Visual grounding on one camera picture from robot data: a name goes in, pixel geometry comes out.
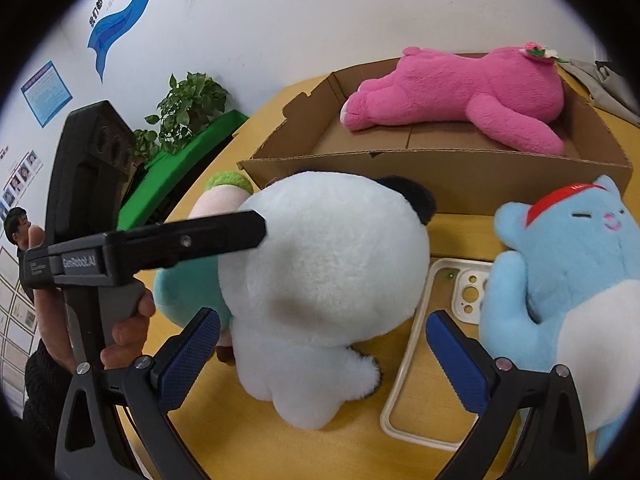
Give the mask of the person left hand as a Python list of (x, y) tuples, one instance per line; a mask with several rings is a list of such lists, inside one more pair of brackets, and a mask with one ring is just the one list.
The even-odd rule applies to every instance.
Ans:
[(151, 260), (134, 251), (148, 246), (157, 229), (45, 236), (28, 229), (21, 277), (34, 290), (40, 337), (50, 357), (70, 372), (91, 366), (122, 368), (140, 356), (151, 292), (134, 274)]

